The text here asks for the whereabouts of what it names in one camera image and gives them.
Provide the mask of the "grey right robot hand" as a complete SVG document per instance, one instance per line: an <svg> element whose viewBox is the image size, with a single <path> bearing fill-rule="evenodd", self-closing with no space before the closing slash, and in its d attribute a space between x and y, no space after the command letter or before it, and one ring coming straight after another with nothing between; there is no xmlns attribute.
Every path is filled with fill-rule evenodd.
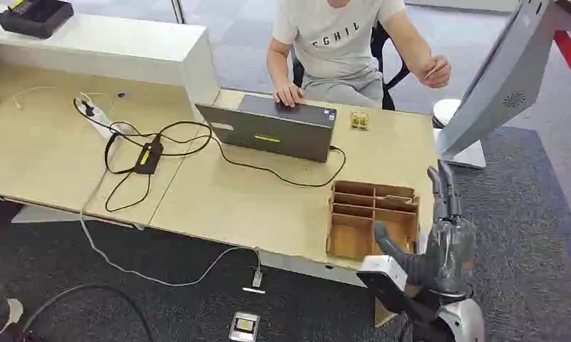
<svg viewBox="0 0 571 342"><path fill-rule="evenodd" d="M473 271L476 227L462 215L461 197L447 162L427 169L432 181L433 224L423 254L407 254L390 238L382 221L372 224L380 250L407 274L407 283L447 296L464 296Z"/></svg>

